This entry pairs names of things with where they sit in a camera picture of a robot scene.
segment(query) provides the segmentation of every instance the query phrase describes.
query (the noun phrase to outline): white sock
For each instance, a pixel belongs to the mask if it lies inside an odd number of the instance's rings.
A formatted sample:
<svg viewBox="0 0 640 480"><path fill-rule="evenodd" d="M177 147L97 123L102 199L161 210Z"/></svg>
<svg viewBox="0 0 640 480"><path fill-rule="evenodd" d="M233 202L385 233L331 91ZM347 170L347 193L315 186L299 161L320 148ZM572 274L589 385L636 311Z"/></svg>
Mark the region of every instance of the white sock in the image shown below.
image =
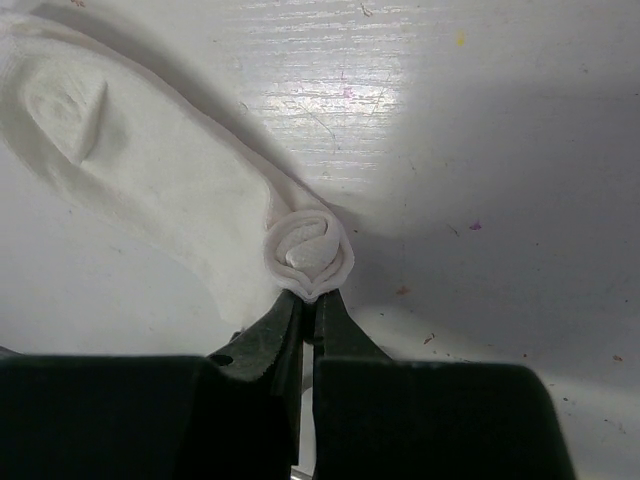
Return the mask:
<svg viewBox="0 0 640 480"><path fill-rule="evenodd" d="M67 201L189 267L226 321L353 267L331 212L140 65L55 22L0 15L0 136Z"/></svg>

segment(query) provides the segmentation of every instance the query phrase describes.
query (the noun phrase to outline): white table surface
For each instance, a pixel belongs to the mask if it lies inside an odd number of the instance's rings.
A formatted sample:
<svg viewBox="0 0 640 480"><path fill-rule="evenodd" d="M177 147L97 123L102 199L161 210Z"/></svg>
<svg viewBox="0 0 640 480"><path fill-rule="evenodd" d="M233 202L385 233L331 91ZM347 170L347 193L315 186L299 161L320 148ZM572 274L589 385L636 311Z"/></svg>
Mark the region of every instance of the white table surface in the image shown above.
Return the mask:
<svg viewBox="0 0 640 480"><path fill-rule="evenodd" d="M530 366L581 478L640 478L638 2L84 5L0 0L150 68L332 205L357 256L346 302L388 351ZM229 339L184 267L0 160L0 345Z"/></svg>

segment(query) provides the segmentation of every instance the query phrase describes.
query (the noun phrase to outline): scratch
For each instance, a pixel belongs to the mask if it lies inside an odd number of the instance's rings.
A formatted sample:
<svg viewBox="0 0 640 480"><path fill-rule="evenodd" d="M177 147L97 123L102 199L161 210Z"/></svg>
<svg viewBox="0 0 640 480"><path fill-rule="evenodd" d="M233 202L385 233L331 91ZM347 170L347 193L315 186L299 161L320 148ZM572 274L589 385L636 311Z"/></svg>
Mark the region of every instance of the scratch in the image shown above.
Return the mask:
<svg viewBox="0 0 640 480"><path fill-rule="evenodd" d="M411 160L411 158L409 158L408 160L409 160L409 165L411 165L411 170L413 170L413 176L417 177L418 176L418 170L416 169L416 166L413 163L413 160Z"/></svg>
<svg viewBox="0 0 640 480"><path fill-rule="evenodd" d="M373 106L373 110L371 110L371 113L369 114L369 122L371 121L371 118L373 118L373 115L378 111L378 107L380 106L380 101L382 100L382 95L384 95L386 93L386 91L389 89L389 79L390 78L391 78L391 72L389 72L389 75L387 76L387 79L384 81L384 84L382 85L382 88L380 89L380 95L378 95L378 99L376 100L376 103Z"/></svg>
<svg viewBox="0 0 640 480"><path fill-rule="evenodd" d="M364 3L360 4L360 8L362 9L362 14L365 17L373 17L373 12L364 6Z"/></svg>
<svg viewBox="0 0 640 480"><path fill-rule="evenodd" d="M336 139L336 134L333 133L331 131L331 129L329 127L327 127L327 124L324 123L322 120L320 120L313 112L310 112L304 105L302 105L301 103L298 103L298 106L300 108L302 108L305 112L307 112L307 114L309 114L309 116L311 118L313 118L316 122L318 122L320 125L322 125L322 127L329 132L329 135L331 135L331 139L333 140L333 153L336 153L336 150L340 150L340 145L338 145L338 140Z"/></svg>

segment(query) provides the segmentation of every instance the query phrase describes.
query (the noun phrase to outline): white fabric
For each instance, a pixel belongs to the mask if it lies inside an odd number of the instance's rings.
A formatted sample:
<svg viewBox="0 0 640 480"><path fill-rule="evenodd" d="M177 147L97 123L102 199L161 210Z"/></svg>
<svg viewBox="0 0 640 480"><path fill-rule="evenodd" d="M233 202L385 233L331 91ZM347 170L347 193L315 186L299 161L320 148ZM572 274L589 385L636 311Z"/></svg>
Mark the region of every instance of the white fabric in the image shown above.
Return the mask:
<svg viewBox="0 0 640 480"><path fill-rule="evenodd" d="M57 23L0 15L0 137L69 202L161 248L247 326L353 266L318 200L160 78Z"/></svg>

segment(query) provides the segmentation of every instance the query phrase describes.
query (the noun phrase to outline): orange speck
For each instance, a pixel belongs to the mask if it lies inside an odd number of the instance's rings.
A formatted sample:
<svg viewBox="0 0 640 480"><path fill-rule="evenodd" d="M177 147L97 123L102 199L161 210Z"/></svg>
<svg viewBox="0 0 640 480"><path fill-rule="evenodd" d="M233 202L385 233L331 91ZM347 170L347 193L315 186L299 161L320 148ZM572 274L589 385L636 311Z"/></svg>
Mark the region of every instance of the orange speck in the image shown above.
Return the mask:
<svg viewBox="0 0 640 480"><path fill-rule="evenodd" d="M406 295L407 293L411 292L411 289L409 287L407 287L406 285L401 286L398 290L396 290L396 295Z"/></svg>

